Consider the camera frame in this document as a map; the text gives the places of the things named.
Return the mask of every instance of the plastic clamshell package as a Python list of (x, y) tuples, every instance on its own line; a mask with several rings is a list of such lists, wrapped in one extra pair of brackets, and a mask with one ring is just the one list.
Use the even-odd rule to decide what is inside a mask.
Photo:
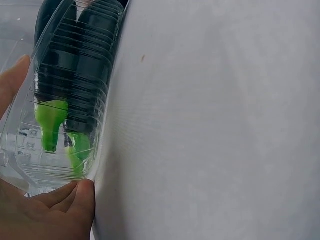
[[(53, 11), (50, 0), (33, 6), (39, 19), (36, 15), (29, 22), (34, 25), (27, 33), (28, 48), (18, 53), (33, 50), (32, 62), (0, 139), (1, 177), (33, 195), (86, 178), (98, 160), (125, 16), (116, 0), (58, 2)], [(48, 17), (44, 11), (52, 14), (45, 27), (37, 25)]]

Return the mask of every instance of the white cloth background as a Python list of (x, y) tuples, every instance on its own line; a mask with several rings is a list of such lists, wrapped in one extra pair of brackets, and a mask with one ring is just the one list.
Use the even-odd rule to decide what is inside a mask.
[(318, 240), (320, 2), (132, 0), (102, 240)]

